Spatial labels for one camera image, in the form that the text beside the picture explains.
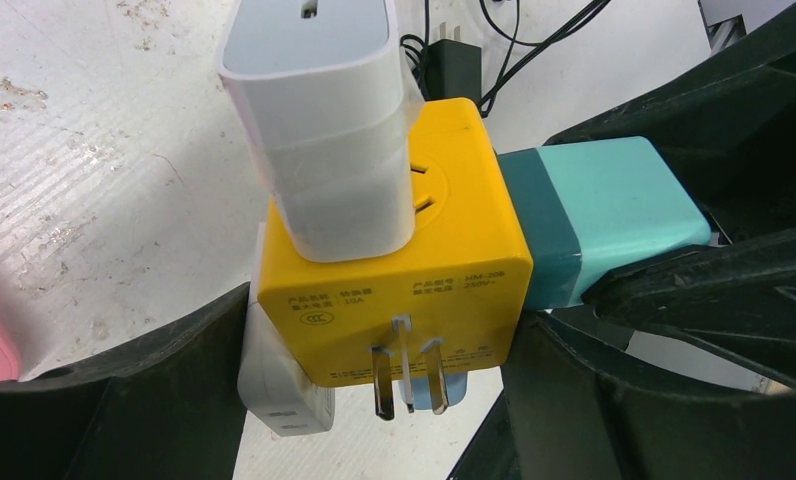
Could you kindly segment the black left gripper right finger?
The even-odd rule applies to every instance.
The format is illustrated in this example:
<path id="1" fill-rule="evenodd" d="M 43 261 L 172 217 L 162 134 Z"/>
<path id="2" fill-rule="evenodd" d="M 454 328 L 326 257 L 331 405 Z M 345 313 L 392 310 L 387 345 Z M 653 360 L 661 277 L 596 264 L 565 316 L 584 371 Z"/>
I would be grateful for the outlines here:
<path id="1" fill-rule="evenodd" d="M 544 312 L 501 371 L 526 479 L 796 479 L 796 389 L 695 380 Z"/>

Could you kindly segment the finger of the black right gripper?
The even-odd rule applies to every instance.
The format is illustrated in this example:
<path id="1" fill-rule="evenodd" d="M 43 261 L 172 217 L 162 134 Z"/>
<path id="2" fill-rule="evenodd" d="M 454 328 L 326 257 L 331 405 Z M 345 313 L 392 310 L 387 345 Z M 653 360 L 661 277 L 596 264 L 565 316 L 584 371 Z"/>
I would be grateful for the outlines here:
<path id="1" fill-rule="evenodd" d="M 796 227 L 796 3 L 669 83 L 551 138 L 642 136 L 733 238 Z"/>
<path id="2" fill-rule="evenodd" d="M 582 300 L 601 320 L 687 342 L 796 389 L 796 228 L 613 269 Z"/>

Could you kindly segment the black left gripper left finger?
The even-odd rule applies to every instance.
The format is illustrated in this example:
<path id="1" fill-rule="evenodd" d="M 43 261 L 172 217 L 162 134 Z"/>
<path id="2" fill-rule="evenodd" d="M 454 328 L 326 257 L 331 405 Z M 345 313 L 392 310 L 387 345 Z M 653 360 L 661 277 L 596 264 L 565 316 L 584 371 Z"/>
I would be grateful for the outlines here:
<path id="1" fill-rule="evenodd" d="M 0 479 L 229 479 L 249 288 L 25 382 L 0 383 Z"/>

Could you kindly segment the white charger block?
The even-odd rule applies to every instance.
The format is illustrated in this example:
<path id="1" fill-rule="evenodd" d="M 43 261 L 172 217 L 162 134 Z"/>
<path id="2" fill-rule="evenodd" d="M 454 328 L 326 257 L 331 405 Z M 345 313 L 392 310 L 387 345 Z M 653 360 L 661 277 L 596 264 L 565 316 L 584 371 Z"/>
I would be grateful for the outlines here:
<path id="1" fill-rule="evenodd" d="M 414 233 L 408 134 L 422 100 L 399 37 L 391 1 L 233 7 L 217 71 L 307 260 L 388 255 Z"/>
<path id="2" fill-rule="evenodd" d="M 335 394 L 315 385 L 286 347 L 257 298 L 266 224 L 258 225 L 237 379 L 246 409 L 280 437 L 325 433 L 334 424 Z"/>

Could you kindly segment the yellow block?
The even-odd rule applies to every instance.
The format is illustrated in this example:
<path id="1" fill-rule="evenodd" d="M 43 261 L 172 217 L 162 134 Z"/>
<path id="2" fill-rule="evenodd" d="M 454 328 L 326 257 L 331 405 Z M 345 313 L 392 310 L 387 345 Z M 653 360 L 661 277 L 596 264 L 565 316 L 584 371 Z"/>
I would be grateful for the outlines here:
<path id="1" fill-rule="evenodd" d="M 476 106 L 432 101 L 409 135 L 416 229 L 377 258 L 301 257 L 268 211 L 257 298 L 317 386 L 371 384 L 395 416 L 393 384 L 425 379 L 436 413 L 450 374 L 506 360 L 534 262 Z"/>

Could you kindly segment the teal block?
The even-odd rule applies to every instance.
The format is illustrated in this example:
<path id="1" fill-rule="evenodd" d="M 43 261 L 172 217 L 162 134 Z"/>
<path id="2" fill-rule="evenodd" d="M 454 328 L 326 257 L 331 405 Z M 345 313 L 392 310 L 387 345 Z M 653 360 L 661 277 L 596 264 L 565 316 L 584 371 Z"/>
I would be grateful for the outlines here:
<path id="1" fill-rule="evenodd" d="M 578 306 L 610 270 L 711 240 L 644 137 L 540 146 L 498 163 L 534 261 L 527 310 Z"/>

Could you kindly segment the black TP-Link adapter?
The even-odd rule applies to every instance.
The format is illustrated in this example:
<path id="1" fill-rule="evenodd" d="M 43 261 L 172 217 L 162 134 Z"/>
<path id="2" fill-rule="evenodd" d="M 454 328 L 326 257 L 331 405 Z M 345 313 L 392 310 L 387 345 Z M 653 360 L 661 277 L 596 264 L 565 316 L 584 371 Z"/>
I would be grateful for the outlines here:
<path id="1" fill-rule="evenodd" d="M 467 98 L 481 105 L 482 49 L 461 39 L 459 25 L 442 22 L 438 38 L 427 49 L 424 73 L 428 101 Z"/>

